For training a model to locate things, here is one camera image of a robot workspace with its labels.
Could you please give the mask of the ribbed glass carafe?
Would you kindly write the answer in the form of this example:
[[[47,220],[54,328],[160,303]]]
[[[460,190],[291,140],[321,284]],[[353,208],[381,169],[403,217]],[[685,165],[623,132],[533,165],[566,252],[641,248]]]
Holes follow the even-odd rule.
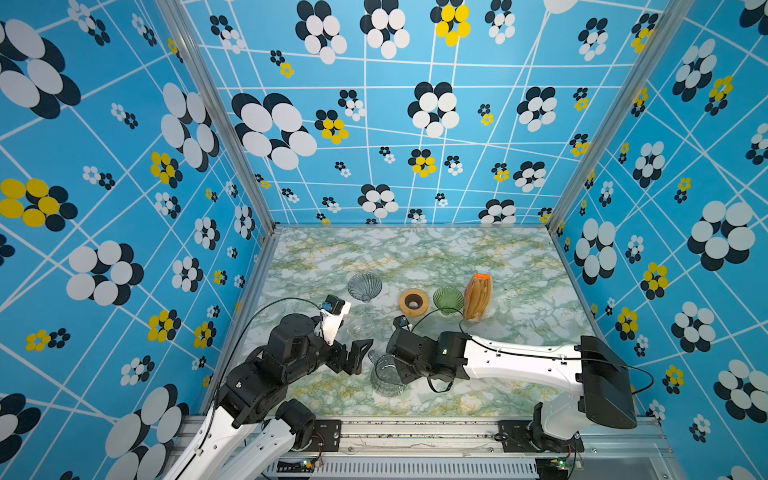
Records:
[[[408,390],[399,376],[394,356],[374,350],[368,353],[368,359],[372,363],[370,379],[376,393],[384,397],[397,397]]]

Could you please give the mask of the green glass dripper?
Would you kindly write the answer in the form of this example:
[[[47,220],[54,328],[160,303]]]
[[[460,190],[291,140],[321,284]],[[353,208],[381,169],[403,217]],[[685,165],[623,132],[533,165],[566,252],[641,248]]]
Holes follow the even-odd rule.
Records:
[[[443,316],[462,314],[464,311],[464,294],[455,287],[440,287],[433,294],[436,310]]]

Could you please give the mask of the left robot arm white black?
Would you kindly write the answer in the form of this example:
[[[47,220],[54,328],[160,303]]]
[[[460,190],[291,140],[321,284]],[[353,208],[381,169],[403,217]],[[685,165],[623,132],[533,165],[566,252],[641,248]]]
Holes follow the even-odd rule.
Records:
[[[341,314],[290,314],[227,375],[215,405],[166,479],[256,479],[293,448],[311,441],[316,416],[287,398],[288,387],[326,366],[357,375],[372,339],[335,339]]]

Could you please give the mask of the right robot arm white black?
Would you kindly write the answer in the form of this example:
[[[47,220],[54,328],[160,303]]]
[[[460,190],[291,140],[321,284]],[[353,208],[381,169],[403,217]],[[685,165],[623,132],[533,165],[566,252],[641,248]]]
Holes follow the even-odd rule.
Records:
[[[437,339],[398,328],[386,349],[401,381],[424,378],[447,386],[456,380],[501,379],[559,390],[538,403],[530,423],[506,436],[515,451],[580,453],[583,430],[637,426],[628,365],[602,340],[583,335],[576,344],[526,346],[445,331]]]

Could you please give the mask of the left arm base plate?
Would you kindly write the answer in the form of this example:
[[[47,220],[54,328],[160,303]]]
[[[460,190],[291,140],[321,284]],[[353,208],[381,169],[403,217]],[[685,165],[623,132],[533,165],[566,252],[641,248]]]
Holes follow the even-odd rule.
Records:
[[[298,435],[293,450],[297,452],[338,452],[340,447],[342,421],[317,419],[306,426]]]

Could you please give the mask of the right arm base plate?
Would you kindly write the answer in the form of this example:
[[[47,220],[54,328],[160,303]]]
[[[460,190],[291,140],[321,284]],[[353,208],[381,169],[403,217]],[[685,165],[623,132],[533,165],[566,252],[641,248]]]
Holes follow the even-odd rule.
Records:
[[[531,422],[501,420],[493,439],[502,445],[505,453],[583,453],[584,444],[576,433],[568,440],[556,439],[543,433],[534,434]]]

